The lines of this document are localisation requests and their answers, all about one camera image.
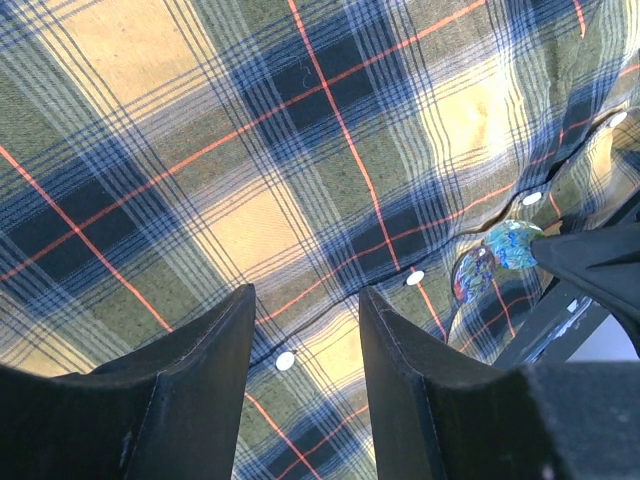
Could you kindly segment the yellow plaid flannel shirt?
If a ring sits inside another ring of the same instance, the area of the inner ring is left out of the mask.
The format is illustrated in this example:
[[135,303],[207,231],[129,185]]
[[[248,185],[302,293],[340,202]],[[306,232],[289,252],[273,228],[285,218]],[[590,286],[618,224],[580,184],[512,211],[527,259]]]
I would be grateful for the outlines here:
[[257,294],[232,475],[373,479],[358,293],[494,362],[551,283],[458,260],[639,188],[635,1],[5,1],[1,361],[88,372]]

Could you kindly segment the blue green round brooch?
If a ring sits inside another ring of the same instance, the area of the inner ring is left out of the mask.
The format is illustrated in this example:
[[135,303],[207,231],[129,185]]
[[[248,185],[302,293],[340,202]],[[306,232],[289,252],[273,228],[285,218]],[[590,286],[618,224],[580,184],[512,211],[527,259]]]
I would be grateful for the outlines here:
[[484,244],[505,269],[528,269],[537,265],[531,244],[545,237],[537,225],[521,220],[505,220],[485,236]]

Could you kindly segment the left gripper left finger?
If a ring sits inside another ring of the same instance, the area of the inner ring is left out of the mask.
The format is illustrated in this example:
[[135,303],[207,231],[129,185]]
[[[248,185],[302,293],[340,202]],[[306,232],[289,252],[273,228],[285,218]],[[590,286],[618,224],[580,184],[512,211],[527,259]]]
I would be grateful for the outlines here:
[[244,285],[87,374],[1,370],[5,479],[227,479],[255,326]]

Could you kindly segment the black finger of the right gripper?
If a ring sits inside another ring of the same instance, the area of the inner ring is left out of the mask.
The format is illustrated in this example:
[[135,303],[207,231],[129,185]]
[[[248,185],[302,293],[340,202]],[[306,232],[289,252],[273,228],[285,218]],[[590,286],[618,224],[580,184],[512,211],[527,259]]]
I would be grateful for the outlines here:
[[537,264],[604,307],[639,349],[639,225],[618,224],[535,240]]

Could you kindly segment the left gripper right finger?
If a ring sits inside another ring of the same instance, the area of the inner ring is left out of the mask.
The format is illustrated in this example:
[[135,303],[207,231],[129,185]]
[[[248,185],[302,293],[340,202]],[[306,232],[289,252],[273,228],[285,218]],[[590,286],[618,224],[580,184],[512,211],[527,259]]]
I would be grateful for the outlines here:
[[359,323],[382,479],[635,479],[639,366],[500,370],[434,338],[372,288]]

